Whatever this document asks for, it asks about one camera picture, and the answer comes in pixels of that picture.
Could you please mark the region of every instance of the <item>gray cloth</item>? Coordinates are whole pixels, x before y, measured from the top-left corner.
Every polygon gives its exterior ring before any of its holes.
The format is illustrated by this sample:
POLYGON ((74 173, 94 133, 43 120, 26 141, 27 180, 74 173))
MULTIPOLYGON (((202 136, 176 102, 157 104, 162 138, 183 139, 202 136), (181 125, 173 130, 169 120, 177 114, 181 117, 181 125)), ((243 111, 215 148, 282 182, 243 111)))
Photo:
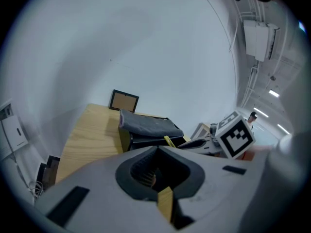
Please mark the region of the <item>gray cloth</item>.
POLYGON ((183 132, 176 128, 171 120, 141 116, 124 109, 120 109, 119 127, 136 134, 154 137, 183 136, 183 132))

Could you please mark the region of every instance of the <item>white electrical box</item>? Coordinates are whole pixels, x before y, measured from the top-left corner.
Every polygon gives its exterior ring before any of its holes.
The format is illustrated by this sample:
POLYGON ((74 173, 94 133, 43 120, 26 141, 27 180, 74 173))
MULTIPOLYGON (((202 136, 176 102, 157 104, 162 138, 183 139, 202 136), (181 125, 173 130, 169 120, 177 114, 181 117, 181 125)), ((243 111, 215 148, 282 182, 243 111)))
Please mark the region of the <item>white electrical box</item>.
POLYGON ((278 27, 271 23, 244 20, 244 33, 246 40, 246 54, 252 55, 258 61, 271 59, 276 48, 276 33, 278 27))
POLYGON ((28 144, 17 116, 10 116, 1 121, 0 160, 28 144))

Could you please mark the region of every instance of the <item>wooden table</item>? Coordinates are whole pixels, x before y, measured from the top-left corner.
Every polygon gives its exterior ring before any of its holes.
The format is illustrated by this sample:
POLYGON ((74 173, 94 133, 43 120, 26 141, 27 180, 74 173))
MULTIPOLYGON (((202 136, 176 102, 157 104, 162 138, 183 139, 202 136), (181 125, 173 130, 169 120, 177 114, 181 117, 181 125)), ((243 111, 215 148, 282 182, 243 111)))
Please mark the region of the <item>wooden table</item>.
MULTIPOLYGON (((118 131, 119 118, 119 111, 106 106, 89 104, 86 107, 64 147, 56 183, 92 161, 123 153, 118 131)), ((173 206, 171 189, 164 189, 158 198, 158 207, 169 221, 173 206)))

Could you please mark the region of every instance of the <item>ceiling light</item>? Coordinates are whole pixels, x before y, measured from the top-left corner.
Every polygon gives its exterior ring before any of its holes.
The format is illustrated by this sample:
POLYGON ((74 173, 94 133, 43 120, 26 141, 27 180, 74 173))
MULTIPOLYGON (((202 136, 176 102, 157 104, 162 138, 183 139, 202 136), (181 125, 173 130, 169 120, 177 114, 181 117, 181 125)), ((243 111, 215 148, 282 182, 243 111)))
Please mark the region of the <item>ceiling light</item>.
POLYGON ((286 134, 290 134, 286 129, 284 129, 281 125, 278 124, 278 126, 286 133, 286 134))
POLYGON ((277 98, 280 96, 278 93, 276 93, 273 90, 270 90, 269 93, 272 94, 273 96, 276 96, 277 98))
POLYGON ((305 26, 302 24, 302 22, 299 22, 299 28, 303 31, 306 32, 305 26))
POLYGON ((254 107, 254 110, 258 111, 259 113, 262 113, 265 117, 269 117, 267 114, 265 114, 264 112, 260 111, 259 109, 254 107))

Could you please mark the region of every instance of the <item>black box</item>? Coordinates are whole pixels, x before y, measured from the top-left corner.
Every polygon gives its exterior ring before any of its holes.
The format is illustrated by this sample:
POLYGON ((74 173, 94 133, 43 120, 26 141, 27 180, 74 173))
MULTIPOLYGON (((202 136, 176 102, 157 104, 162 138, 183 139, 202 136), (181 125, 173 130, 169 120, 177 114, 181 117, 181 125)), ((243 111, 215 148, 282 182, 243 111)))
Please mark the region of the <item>black box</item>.
MULTIPOLYGON (((120 127, 119 127, 119 135, 120 135, 123 152, 127 152, 130 150, 136 150, 136 149, 140 149, 140 148, 148 147, 148 146, 168 146, 168 143, 166 142, 164 137, 152 137, 152 136, 135 134, 135 133, 129 132, 128 130, 120 129, 120 127)), ((174 136, 174 137, 170 137, 170 139, 172 140, 172 142, 174 143, 176 147, 186 142, 183 136, 174 136)))

